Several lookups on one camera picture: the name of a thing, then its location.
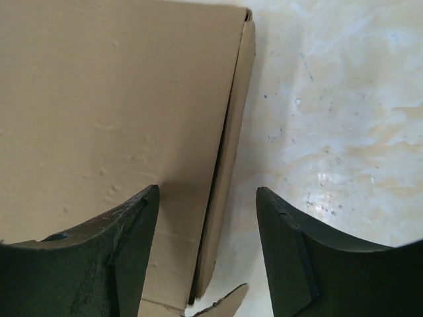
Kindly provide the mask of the brown cardboard box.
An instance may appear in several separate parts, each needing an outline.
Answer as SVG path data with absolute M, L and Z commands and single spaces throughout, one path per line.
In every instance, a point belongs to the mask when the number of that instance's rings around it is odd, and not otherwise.
M 255 56 L 249 8 L 1 2 L 1 245 L 159 187 L 137 316 L 182 316 L 212 276 Z

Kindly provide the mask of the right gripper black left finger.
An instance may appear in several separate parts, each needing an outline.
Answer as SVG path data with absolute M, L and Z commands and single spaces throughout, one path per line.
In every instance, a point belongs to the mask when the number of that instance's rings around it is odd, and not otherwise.
M 137 316 L 159 187 L 41 240 L 1 245 L 2 316 Z

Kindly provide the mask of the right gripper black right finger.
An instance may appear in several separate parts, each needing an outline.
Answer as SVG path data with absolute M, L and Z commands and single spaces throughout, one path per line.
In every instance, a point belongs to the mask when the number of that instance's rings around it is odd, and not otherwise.
M 422 242 L 376 244 L 256 191 L 275 316 L 421 316 Z

